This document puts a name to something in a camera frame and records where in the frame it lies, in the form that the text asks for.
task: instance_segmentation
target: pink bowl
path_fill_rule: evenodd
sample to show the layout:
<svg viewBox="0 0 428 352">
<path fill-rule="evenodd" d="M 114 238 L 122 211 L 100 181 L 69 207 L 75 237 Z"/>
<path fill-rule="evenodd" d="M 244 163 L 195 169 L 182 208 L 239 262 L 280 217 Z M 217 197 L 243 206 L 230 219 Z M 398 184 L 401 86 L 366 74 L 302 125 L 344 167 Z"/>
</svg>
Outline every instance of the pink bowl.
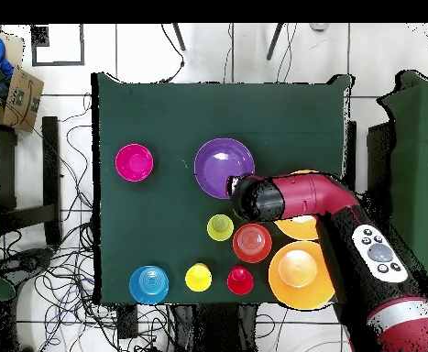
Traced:
<svg viewBox="0 0 428 352">
<path fill-rule="evenodd" d="M 142 181 L 153 169 L 153 157 L 150 151 L 142 145 L 126 145 L 115 156 L 115 169 L 125 180 Z"/>
</svg>

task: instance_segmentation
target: white control panel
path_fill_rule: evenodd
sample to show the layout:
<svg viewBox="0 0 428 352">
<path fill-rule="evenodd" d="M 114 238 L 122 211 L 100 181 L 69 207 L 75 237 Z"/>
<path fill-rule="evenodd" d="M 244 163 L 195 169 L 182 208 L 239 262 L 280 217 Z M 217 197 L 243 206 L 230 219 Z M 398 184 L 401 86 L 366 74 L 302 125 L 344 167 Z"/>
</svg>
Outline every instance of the white control panel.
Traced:
<svg viewBox="0 0 428 352">
<path fill-rule="evenodd" d="M 385 237 L 372 225 L 359 225 L 352 240 L 372 275 L 384 282 L 403 282 L 408 272 Z"/>
</svg>

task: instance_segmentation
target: floor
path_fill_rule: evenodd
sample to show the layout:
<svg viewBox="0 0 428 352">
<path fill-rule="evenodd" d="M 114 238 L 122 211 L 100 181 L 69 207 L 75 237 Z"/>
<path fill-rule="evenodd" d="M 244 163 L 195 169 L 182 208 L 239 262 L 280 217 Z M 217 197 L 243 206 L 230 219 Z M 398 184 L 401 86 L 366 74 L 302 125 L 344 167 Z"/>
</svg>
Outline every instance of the floor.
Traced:
<svg viewBox="0 0 428 352">
<path fill-rule="evenodd" d="M 231 56 L 225 67 L 225 57 L 230 49 L 228 23 L 180 24 L 187 50 L 182 53 L 185 66 L 174 79 L 175 83 L 216 81 L 232 82 Z M 331 23 L 326 31 L 317 32 L 308 23 L 290 23 L 289 36 L 296 31 L 291 43 L 291 67 L 287 83 L 326 83 L 333 75 L 350 73 L 356 77 L 352 89 L 350 116 L 357 121 L 357 191 L 366 190 L 366 134 L 368 127 L 385 122 L 388 117 L 376 103 L 376 98 L 392 91 L 395 75 L 401 70 L 415 69 L 428 76 L 428 24 L 354 24 Z M 165 25 L 168 35 L 178 47 L 173 28 Z M 166 79 L 180 66 L 180 57 L 170 46 L 160 25 L 83 25 L 84 65 L 32 66 L 29 26 L 2 26 L 4 32 L 13 33 L 25 41 L 23 69 L 44 81 L 36 128 L 42 116 L 64 119 L 84 112 L 90 103 L 85 94 L 91 91 L 90 73 L 108 72 L 123 82 L 152 83 Z M 288 46 L 287 28 L 281 31 L 271 61 L 266 60 L 275 24 L 235 23 L 235 83 L 275 82 L 280 62 Z M 49 47 L 37 48 L 37 61 L 79 61 L 80 29 L 78 25 L 49 25 Z M 289 68 L 289 55 L 285 56 L 279 80 L 283 81 Z M 88 159 L 81 191 L 93 199 L 91 113 L 60 123 L 60 153 L 80 177 L 85 161 L 65 141 L 67 132 L 71 143 Z M 18 207 L 42 204 L 42 155 L 37 134 L 19 132 L 16 150 L 16 197 Z M 61 205 L 64 233 L 88 221 L 90 212 L 85 205 L 72 211 L 75 185 L 62 168 Z M 16 234 L 5 237 L 7 245 Z M 23 238 L 15 245 L 18 250 L 43 247 L 42 227 L 23 230 Z M 66 241 L 63 249 L 76 247 L 76 236 Z M 85 261 L 87 271 L 93 271 L 90 260 Z M 18 302 L 18 335 L 22 344 L 35 349 L 45 341 L 44 320 L 52 319 L 51 304 L 56 297 L 44 287 L 45 280 L 30 280 L 20 294 Z M 288 311 L 265 303 L 259 308 L 257 345 L 259 352 L 350 352 L 341 325 L 332 307 L 318 312 Z M 110 320 L 112 313 L 102 313 L 103 320 Z M 140 321 L 148 329 L 148 318 Z M 280 341 L 277 345 L 280 324 Z M 69 316 L 44 352 L 69 352 L 68 344 L 74 342 L 82 331 Z M 81 343 L 71 352 L 115 352 L 104 336 L 117 334 L 113 330 L 90 328 L 81 336 Z M 163 332 L 157 334 L 156 344 L 164 347 L 167 339 Z M 128 346 L 128 340 L 121 340 Z"/>
</svg>

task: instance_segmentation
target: cardboard box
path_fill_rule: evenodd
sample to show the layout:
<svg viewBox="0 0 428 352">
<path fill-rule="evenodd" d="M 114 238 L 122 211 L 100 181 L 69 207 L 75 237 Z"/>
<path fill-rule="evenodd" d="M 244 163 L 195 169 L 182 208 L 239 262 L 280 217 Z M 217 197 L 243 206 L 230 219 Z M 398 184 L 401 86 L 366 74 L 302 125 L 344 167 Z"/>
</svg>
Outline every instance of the cardboard box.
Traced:
<svg viewBox="0 0 428 352">
<path fill-rule="evenodd" d="M 43 87 L 43 81 L 14 69 L 6 106 L 0 105 L 0 124 L 33 132 Z"/>
<path fill-rule="evenodd" d="M 23 39 L 1 31 L 0 39 L 5 43 L 5 58 L 13 66 L 6 105 L 0 105 L 0 124 L 33 132 L 44 82 L 20 69 Z"/>
</svg>

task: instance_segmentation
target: red cup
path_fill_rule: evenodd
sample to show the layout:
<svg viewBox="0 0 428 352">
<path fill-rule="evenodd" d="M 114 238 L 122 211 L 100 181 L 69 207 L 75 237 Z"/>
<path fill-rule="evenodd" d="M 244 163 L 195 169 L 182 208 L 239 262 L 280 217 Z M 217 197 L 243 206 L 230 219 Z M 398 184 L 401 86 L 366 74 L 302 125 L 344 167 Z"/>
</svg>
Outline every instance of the red cup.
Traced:
<svg viewBox="0 0 428 352">
<path fill-rule="evenodd" d="M 259 224 L 246 224 L 233 236 L 233 250 L 237 257 L 247 263 L 258 263 L 272 248 L 269 231 Z"/>
<path fill-rule="evenodd" d="M 237 295 L 244 295 L 253 289 L 254 279 L 251 273 L 243 266 L 234 266 L 230 274 L 228 274 L 226 284 L 230 292 Z"/>
</svg>

